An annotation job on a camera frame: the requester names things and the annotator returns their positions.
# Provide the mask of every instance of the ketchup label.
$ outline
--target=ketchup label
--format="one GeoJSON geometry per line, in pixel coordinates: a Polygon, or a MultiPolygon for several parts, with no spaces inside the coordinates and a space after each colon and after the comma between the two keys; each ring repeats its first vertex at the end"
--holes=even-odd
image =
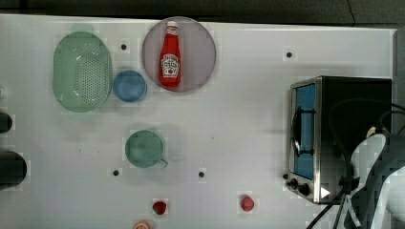
{"type": "Polygon", "coordinates": [[[177,78],[179,73],[179,59],[174,54],[165,54],[161,60],[163,77],[177,78]]]}
{"type": "Polygon", "coordinates": [[[167,27],[166,33],[173,34],[173,35],[178,35],[177,30],[178,29],[176,27],[167,27]]]}

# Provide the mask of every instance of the green mug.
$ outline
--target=green mug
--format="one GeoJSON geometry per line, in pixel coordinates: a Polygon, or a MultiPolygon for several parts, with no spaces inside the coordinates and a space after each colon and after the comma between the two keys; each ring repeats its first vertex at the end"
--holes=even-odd
{"type": "Polygon", "coordinates": [[[139,168],[148,168],[157,163],[166,168],[168,164],[163,159],[163,142],[151,131],[133,133],[125,144],[125,155],[139,168]]]}

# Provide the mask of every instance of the tabletop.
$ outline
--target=tabletop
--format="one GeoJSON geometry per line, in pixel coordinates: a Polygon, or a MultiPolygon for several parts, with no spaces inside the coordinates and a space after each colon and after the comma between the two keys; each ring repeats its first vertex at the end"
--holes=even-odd
{"type": "MultiPolygon", "coordinates": [[[[14,119],[0,145],[29,164],[22,184],[0,192],[0,228],[124,229],[149,219],[165,229],[302,229],[325,207],[297,197],[282,179],[289,87],[319,75],[392,78],[394,30],[202,23],[216,43],[216,67],[204,86],[177,94],[142,66],[143,38],[158,22],[0,15],[0,88],[7,90],[0,111],[14,119]],[[144,76],[142,101],[111,93],[80,117],[58,104],[53,52],[77,23],[92,25],[106,44],[113,76],[144,76]],[[126,159],[126,139],[144,129],[162,136],[167,168],[140,169],[126,159]],[[239,207],[243,194],[255,200],[251,214],[239,207]],[[154,214],[155,199],[167,201],[166,214],[154,214]]],[[[336,212],[317,227],[329,228],[336,212]]]]}

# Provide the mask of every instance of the toaster oven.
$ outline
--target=toaster oven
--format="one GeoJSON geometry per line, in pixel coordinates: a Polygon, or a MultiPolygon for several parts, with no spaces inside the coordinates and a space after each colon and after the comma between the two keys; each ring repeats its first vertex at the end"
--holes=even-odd
{"type": "MultiPolygon", "coordinates": [[[[332,129],[352,154],[391,110],[392,80],[319,76],[291,85],[290,92],[288,189],[313,203],[339,204],[334,198],[346,163],[332,129]]],[[[391,116],[382,124],[390,131],[391,116]]]]}

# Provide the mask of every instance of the red ketchup bottle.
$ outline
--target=red ketchup bottle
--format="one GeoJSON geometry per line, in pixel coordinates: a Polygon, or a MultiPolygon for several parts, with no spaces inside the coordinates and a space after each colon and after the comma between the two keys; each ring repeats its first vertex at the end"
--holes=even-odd
{"type": "Polygon", "coordinates": [[[167,22],[166,36],[160,53],[160,83],[166,88],[177,88],[181,82],[181,55],[179,48],[178,25],[167,22]]]}

